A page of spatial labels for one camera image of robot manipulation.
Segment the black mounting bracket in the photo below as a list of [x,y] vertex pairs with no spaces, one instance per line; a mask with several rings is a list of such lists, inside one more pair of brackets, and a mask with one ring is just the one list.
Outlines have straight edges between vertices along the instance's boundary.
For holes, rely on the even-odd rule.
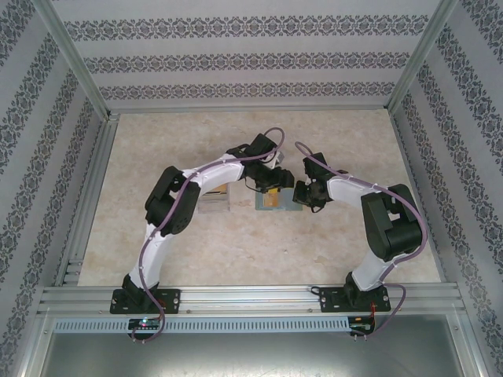
[[[179,289],[156,289],[154,298],[161,304],[166,314],[178,314],[180,308]],[[159,309],[153,302],[145,310],[134,303],[124,289],[115,289],[110,304],[111,314],[159,314]]]
[[350,304],[344,287],[312,287],[311,293],[319,297],[322,313],[368,313],[372,307],[376,312],[389,312],[391,304],[386,287],[380,286],[363,295],[353,305]]

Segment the aluminum rail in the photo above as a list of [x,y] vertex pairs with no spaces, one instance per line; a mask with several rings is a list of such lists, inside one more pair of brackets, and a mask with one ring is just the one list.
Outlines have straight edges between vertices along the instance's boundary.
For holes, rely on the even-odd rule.
[[[465,313],[455,283],[403,284],[407,298],[398,315]],[[112,292],[119,287],[46,287],[38,317],[137,317],[109,312]],[[176,287],[182,291],[179,313],[169,317],[299,317],[361,316],[364,313],[322,313],[311,286]],[[388,288],[391,307],[402,291]],[[377,313],[383,316],[388,313]]]

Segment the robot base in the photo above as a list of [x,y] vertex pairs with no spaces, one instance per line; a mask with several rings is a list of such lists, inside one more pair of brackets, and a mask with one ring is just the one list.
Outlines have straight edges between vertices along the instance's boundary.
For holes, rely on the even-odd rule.
[[387,289],[383,286],[362,292],[363,295],[353,304],[350,303],[344,287],[312,287],[311,292],[319,296],[322,313],[368,313],[372,311],[372,307],[376,312],[391,310]]
[[[166,314],[178,314],[180,306],[180,290],[179,289],[157,289],[154,293],[156,300],[163,306]],[[138,306],[127,295],[123,289],[115,289],[112,295],[112,303],[110,304],[111,314],[159,314],[157,306],[151,302],[147,309]]]
[[[150,293],[163,307],[166,314],[178,314],[180,307],[179,289],[150,288]],[[124,277],[123,288],[115,289],[110,304],[111,314],[158,314],[159,309],[141,288],[136,287],[129,274]]]

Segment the enclosure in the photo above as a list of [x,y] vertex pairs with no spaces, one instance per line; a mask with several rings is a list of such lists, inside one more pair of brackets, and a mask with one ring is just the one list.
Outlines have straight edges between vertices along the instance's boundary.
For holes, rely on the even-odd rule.
[[[2,0],[0,375],[503,375],[501,7]],[[162,264],[176,314],[134,344],[112,292],[160,175],[271,127],[296,181],[301,141],[410,188],[428,243],[386,279],[400,310],[353,339],[370,312],[312,293],[365,257],[360,208],[270,210],[239,180],[201,196]]]

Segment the robotic arm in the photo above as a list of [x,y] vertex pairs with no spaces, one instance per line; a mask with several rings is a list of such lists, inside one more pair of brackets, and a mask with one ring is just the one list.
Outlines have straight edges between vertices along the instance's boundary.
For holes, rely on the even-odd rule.
[[[322,153],[311,154],[327,165]],[[388,194],[336,176],[309,158],[303,160],[307,184],[297,181],[293,201],[318,212],[333,200],[341,200],[353,207],[362,206],[365,231],[370,250],[362,263],[346,278],[344,293],[352,307],[373,294],[382,285],[385,273],[398,260],[413,253],[422,241],[420,225],[414,214]],[[410,190],[395,185],[389,191],[401,196],[416,208]]]
[[[262,155],[267,157],[251,159]],[[243,178],[253,179],[256,189],[260,192],[274,188],[292,188],[294,185],[292,173],[278,166],[282,159],[283,155],[277,150],[277,145],[264,134],[259,134],[250,145],[231,148],[219,159],[202,167],[188,170],[168,167],[145,203],[147,210],[145,242],[152,232],[162,225],[174,206],[175,198],[171,193],[178,192],[189,177],[193,178],[185,187],[170,220],[150,240],[141,267],[138,260],[132,271],[124,277],[123,289],[133,302],[145,310],[152,304],[143,289],[140,268],[146,287],[150,291],[155,291],[159,285],[160,268],[169,252],[171,241],[189,225],[200,196],[220,185]]]

